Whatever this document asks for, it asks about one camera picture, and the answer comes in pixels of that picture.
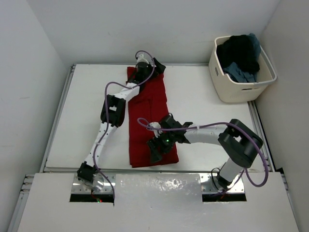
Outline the red t shirt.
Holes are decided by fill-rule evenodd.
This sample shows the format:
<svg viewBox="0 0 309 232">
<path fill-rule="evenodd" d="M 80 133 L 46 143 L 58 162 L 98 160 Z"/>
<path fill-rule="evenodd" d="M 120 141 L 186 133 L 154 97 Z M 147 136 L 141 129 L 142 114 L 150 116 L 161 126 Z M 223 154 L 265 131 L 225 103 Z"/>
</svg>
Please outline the red t shirt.
<svg viewBox="0 0 309 232">
<path fill-rule="evenodd" d="M 154 133 L 138 123 L 138 118 L 158 122 L 168 114 L 164 75 L 148 80 L 139 95 L 128 102 L 129 115 L 129 161 L 133 168 L 167 165 L 179 162 L 177 148 L 162 156 L 162 160 L 151 163 L 151 152 L 147 141 Z"/>
</svg>

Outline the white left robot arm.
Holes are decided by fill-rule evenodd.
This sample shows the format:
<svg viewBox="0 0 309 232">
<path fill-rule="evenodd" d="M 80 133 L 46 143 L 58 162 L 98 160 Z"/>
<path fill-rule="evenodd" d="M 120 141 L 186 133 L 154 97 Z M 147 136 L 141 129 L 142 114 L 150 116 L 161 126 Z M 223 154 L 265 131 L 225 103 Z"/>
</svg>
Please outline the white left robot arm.
<svg viewBox="0 0 309 232">
<path fill-rule="evenodd" d="M 95 174 L 98 172 L 98 160 L 100 154 L 107 143 L 107 140 L 119 128 L 125 119 L 126 104 L 132 98 L 138 96 L 144 84 L 163 74 L 166 66 L 157 59 L 152 59 L 150 64 L 143 54 L 137 58 L 136 67 L 133 68 L 133 74 L 128 78 L 125 85 L 117 82 L 109 82 L 105 87 L 105 100 L 101 111 L 101 124 L 94 144 L 77 171 L 79 180 L 92 184 Z"/>
</svg>

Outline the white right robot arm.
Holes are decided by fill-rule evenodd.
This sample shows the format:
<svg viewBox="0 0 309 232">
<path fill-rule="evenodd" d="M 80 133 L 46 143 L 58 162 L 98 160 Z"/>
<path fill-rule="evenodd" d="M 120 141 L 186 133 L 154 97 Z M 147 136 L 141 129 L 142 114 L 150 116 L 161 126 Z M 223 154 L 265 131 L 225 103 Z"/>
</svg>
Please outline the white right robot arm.
<svg viewBox="0 0 309 232">
<path fill-rule="evenodd" d="M 218 192 L 228 191 L 239 173 L 251 167 L 263 146 L 262 139 L 238 119 L 199 126 L 193 122 L 181 124 L 168 114 L 159 122 L 147 123 L 145 127 L 154 133 L 153 138 L 147 141 L 151 163 L 161 161 L 176 143 L 221 146 L 228 160 L 216 176 L 211 176 L 212 185 Z"/>
</svg>

